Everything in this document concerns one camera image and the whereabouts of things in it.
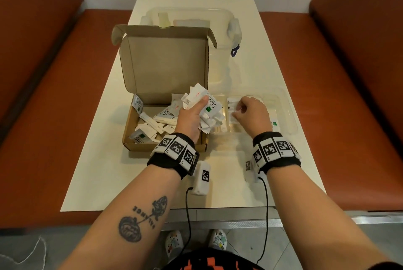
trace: tiled floor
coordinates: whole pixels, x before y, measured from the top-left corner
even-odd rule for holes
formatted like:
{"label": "tiled floor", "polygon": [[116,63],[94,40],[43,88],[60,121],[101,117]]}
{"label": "tiled floor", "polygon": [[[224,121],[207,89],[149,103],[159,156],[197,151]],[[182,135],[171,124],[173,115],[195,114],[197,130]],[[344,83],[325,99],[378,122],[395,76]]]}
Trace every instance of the tiled floor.
{"label": "tiled floor", "polygon": [[[361,229],[391,259],[403,264],[403,224],[371,224],[362,225]],[[1,236],[0,253],[23,260],[34,247],[39,234],[46,240],[48,254],[45,270],[57,269],[76,244],[83,237],[88,227],[50,228],[35,231],[24,236]],[[264,228],[226,230],[228,237],[227,250],[256,262],[262,254],[266,230]],[[167,262],[164,241],[167,232],[162,232],[144,270],[162,267]],[[182,232],[184,241],[188,231]],[[189,248],[206,246],[209,240],[208,230],[192,231]],[[44,247],[42,242],[26,262],[14,265],[11,261],[0,257],[1,270],[41,270]],[[302,269],[283,228],[270,228],[264,257],[259,265],[266,270]]]}

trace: hand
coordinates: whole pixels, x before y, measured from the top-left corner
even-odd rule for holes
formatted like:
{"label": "hand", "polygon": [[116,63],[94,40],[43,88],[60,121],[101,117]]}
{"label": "hand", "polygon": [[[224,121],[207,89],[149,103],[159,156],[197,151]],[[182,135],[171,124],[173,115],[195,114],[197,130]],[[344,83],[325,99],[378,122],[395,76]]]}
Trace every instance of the hand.
{"label": "hand", "polygon": [[242,97],[232,116],[243,126],[251,138],[263,132],[273,131],[266,106],[253,97]]}
{"label": "hand", "polygon": [[208,96],[204,96],[197,104],[189,110],[181,109],[179,111],[178,122],[175,132],[183,133],[190,137],[196,144],[199,139],[200,130],[200,112],[208,103]]}

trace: plastic container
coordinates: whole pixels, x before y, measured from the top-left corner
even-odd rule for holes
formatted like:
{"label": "plastic container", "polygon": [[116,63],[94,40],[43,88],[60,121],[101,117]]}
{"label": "plastic container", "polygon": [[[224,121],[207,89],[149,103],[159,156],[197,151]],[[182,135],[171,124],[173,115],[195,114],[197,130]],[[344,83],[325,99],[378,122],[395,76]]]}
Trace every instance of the plastic container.
{"label": "plastic container", "polygon": [[209,41],[209,89],[217,90],[229,76],[228,62],[242,40],[239,21],[225,9],[153,8],[141,18],[141,25],[208,27],[214,33],[217,49]]}
{"label": "plastic container", "polygon": [[277,126],[277,128],[274,127],[273,130],[277,130],[283,135],[294,135],[298,132],[298,126],[291,110],[287,94],[281,88],[268,88],[260,91],[245,91],[239,89],[229,95],[214,94],[213,96],[222,104],[223,114],[225,116],[223,122],[224,127],[215,127],[214,130],[210,132],[210,134],[212,134],[210,135],[211,143],[214,144],[217,150],[222,149],[224,145],[227,147],[230,145],[238,145],[242,146],[241,149],[244,149],[245,147],[243,145],[248,146],[249,144],[249,139],[246,138],[249,136],[246,134],[242,126],[238,123],[231,122],[227,105],[228,98],[249,96],[260,99],[267,107],[272,124],[274,122],[276,123],[275,126]]}

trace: black wrist strap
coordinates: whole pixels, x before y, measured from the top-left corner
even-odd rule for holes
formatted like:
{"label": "black wrist strap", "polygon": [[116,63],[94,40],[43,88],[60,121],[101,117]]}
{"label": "black wrist strap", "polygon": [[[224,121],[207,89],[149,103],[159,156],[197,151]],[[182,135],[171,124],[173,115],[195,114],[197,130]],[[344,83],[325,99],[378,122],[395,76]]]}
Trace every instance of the black wrist strap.
{"label": "black wrist strap", "polygon": [[193,175],[198,160],[195,143],[183,133],[173,133],[165,135],[155,147],[147,165],[174,169],[183,179]]}
{"label": "black wrist strap", "polygon": [[289,165],[301,166],[301,156],[289,140],[279,132],[264,132],[253,139],[251,163],[256,172],[265,174],[270,168]]}

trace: black cable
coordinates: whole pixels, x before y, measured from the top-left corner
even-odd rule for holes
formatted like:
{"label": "black cable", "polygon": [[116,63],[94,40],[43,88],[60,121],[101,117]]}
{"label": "black cable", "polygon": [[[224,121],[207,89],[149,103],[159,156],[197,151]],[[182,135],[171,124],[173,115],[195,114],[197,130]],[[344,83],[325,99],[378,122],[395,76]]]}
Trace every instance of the black cable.
{"label": "black cable", "polygon": [[266,239],[264,240],[262,256],[258,259],[258,261],[256,262],[256,265],[263,258],[264,251],[266,250],[267,234],[269,232],[269,196],[267,195],[266,183],[264,182],[264,180],[261,177],[259,177],[259,179],[263,182],[264,190],[266,191]]}
{"label": "black cable", "polygon": [[190,238],[192,237],[192,228],[190,227],[190,218],[189,218],[189,209],[187,208],[187,193],[193,189],[193,187],[189,187],[186,191],[186,195],[185,195],[185,199],[184,199],[184,203],[186,205],[186,216],[187,216],[187,223],[189,224],[189,239],[187,240],[186,244],[183,246],[183,249],[181,251],[181,253],[179,255],[182,255],[184,249],[187,247],[187,245],[190,242]]}

